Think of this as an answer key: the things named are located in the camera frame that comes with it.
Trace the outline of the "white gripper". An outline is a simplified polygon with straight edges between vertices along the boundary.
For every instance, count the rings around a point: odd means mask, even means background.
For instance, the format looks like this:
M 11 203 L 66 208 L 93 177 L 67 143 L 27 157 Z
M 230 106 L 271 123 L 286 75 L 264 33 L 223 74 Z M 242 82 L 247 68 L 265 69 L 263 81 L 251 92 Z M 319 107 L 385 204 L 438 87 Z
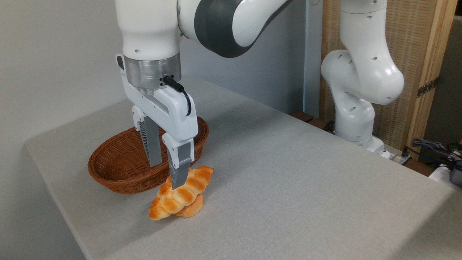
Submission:
M 181 78 L 180 55 L 155 61 L 140 61 L 117 55 L 122 82 L 134 104 L 132 118 L 140 132 L 150 167 L 162 163 L 158 126 L 167 133 L 172 189 L 183 186 L 194 161 L 194 141 L 198 134 L 195 104 L 190 95 L 175 89 Z

